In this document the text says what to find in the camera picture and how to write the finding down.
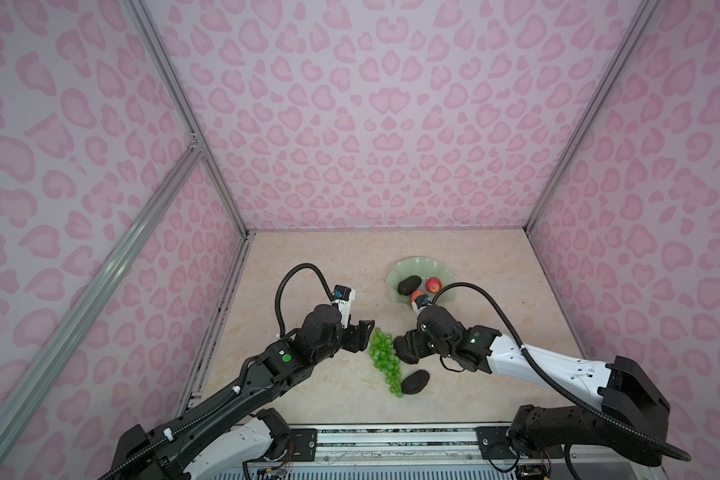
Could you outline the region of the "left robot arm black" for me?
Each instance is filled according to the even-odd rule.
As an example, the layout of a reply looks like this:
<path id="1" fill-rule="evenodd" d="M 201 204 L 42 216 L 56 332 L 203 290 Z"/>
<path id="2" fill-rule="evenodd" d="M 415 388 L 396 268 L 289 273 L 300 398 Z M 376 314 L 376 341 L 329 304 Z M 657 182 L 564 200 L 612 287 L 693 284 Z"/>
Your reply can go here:
<path id="1" fill-rule="evenodd" d="M 315 367 L 341 350 L 368 347 L 373 320 L 342 322 L 334 305 L 321 304 L 301 327 L 245 359 L 236 379 L 196 407 L 145 431 L 128 430 L 103 479 L 190 479 L 189 467 L 204 450 L 248 415 L 307 380 Z"/>

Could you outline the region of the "dark avocado table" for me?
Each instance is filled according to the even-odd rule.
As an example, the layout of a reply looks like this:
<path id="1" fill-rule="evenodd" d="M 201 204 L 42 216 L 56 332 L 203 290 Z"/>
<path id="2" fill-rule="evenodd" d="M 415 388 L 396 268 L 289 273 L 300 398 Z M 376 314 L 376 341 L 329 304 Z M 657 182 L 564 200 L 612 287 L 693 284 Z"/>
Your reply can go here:
<path id="1" fill-rule="evenodd" d="M 428 385 L 430 378 L 428 371 L 417 370 L 401 381 L 400 391 L 403 395 L 416 395 Z"/>

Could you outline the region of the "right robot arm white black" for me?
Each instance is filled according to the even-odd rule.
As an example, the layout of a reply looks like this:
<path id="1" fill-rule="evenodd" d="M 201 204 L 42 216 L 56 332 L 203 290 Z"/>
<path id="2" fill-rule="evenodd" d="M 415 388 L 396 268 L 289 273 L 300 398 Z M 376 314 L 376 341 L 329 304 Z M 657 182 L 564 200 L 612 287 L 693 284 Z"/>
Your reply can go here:
<path id="1" fill-rule="evenodd" d="M 566 407 L 518 408 L 506 438 L 523 453 L 564 445 L 603 446 L 647 467 L 658 467 L 665 458 L 691 458 L 667 440 L 669 401 L 629 358 L 603 362 L 558 354 L 523 344 L 516 334 L 465 327 L 437 305 L 420 308 L 415 328 L 396 337 L 393 346 L 407 364 L 437 356 L 467 372 L 513 377 L 565 398 Z"/>

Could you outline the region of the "green fake grape bunch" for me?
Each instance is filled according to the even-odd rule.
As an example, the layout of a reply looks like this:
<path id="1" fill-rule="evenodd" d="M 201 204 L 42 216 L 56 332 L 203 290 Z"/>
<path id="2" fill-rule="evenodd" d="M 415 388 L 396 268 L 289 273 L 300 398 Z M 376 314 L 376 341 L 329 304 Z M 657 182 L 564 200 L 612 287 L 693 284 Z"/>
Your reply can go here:
<path id="1" fill-rule="evenodd" d="M 371 334 L 368 352 L 374 367 L 383 376 L 389 392 L 397 398 L 402 398 L 404 393 L 401 361 L 395 352 L 392 336 L 376 328 Z"/>

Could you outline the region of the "red apple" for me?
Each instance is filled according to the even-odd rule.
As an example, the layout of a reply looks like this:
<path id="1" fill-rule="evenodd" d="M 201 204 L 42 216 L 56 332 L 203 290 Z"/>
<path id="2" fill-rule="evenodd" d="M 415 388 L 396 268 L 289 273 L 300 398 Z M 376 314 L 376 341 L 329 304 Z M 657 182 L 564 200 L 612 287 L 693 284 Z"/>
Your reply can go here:
<path id="1" fill-rule="evenodd" d="M 409 296 L 409 302 L 414 303 L 418 297 L 425 296 L 425 293 L 421 290 L 415 290 Z"/>
<path id="2" fill-rule="evenodd" d="M 432 277 L 425 282 L 425 288 L 429 293 L 437 294 L 442 290 L 443 286 L 438 278 Z"/>

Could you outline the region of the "dark avocado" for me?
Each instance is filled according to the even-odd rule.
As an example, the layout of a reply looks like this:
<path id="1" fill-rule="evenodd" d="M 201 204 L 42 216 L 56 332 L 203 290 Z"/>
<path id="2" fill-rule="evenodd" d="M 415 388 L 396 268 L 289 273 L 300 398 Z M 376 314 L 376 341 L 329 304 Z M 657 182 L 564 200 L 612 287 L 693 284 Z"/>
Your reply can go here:
<path id="1" fill-rule="evenodd" d="M 412 292 L 419 289 L 422 278 L 418 275 L 411 275 L 401 280 L 397 285 L 397 292 L 401 296 L 410 296 Z"/>

